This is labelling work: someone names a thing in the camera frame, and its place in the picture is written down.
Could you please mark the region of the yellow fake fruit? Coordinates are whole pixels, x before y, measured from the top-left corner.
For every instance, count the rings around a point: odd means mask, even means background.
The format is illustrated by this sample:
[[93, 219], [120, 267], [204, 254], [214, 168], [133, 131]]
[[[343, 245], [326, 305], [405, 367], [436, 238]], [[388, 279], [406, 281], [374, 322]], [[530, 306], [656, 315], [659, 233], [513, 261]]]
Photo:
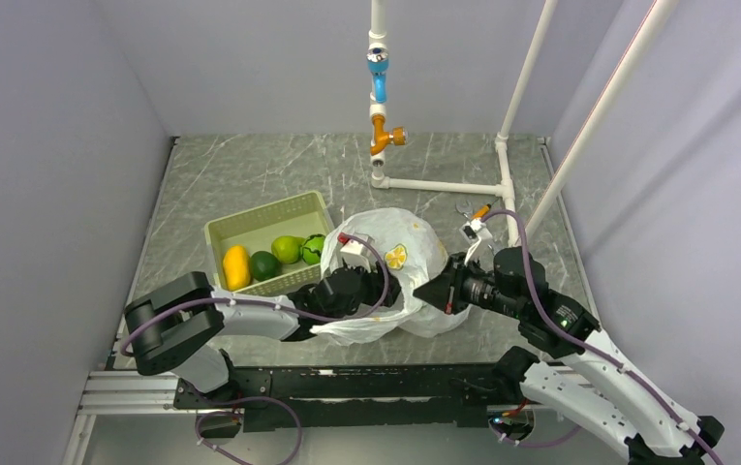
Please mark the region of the yellow fake fruit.
[[222, 259], [222, 269], [229, 291], [238, 291], [252, 282], [250, 255], [242, 245], [234, 245]]

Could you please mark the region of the white plastic bag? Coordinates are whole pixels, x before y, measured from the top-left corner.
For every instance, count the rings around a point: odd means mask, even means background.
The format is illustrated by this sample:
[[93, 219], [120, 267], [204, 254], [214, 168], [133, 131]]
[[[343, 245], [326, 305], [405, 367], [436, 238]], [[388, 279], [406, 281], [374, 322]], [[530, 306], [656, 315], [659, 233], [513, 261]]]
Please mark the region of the white plastic bag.
[[352, 215], [324, 240], [320, 260], [323, 276], [339, 264], [337, 236], [340, 233], [367, 235], [371, 245], [385, 259], [390, 275], [401, 286], [401, 295], [390, 307], [382, 307], [362, 319], [316, 325], [312, 332], [339, 345], [374, 342], [396, 328], [422, 338], [432, 338], [465, 323], [468, 309], [447, 315], [414, 297], [413, 291], [437, 277], [448, 262], [448, 251], [429, 223], [413, 212], [386, 207]]

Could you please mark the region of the light green fake fruit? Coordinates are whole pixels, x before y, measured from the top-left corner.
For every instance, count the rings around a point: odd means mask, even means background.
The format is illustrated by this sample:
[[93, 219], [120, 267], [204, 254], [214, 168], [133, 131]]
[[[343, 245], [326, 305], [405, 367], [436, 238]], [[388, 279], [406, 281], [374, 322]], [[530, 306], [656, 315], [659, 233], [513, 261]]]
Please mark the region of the light green fake fruit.
[[281, 264], [296, 264], [301, 260], [304, 237], [282, 235], [271, 243], [271, 253]]

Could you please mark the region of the green black striped fake melon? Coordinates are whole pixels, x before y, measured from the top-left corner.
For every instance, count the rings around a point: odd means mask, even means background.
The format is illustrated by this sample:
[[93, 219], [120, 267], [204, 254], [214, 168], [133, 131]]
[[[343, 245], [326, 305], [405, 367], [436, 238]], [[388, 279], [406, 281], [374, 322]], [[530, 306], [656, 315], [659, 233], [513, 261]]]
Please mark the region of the green black striped fake melon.
[[325, 236], [311, 234], [300, 245], [300, 257], [308, 265], [319, 264], [324, 250]]

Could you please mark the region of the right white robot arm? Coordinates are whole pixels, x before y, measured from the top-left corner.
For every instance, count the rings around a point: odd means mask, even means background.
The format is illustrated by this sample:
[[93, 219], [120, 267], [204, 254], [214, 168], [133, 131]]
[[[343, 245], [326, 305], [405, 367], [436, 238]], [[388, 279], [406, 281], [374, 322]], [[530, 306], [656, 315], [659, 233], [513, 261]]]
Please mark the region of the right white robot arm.
[[503, 249], [490, 271], [463, 253], [414, 291], [415, 297], [455, 314], [474, 305], [518, 322], [520, 334], [590, 383], [585, 388], [521, 347], [495, 363], [499, 398], [546, 405], [613, 447], [631, 464], [715, 463], [725, 431], [670, 399], [624, 356], [598, 320], [576, 300], [550, 290], [545, 270], [522, 247]]

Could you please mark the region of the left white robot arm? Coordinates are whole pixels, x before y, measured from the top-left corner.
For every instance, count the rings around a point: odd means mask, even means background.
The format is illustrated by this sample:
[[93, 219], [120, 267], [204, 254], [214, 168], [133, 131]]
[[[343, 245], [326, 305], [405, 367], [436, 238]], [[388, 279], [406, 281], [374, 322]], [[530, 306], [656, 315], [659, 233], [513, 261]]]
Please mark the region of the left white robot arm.
[[173, 373], [209, 404], [223, 407], [235, 399], [238, 381], [231, 357], [209, 346], [213, 337], [305, 341], [329, 323], [355, 323], [390, 308], [400, 294], [398, 280], [381, 265], [343, 266], [316, 284], [277, 296], [216, 289], [204, 273], [189, 272], [126, 306], [129, 334], [120, 352], [134, 359], [142, 376]]

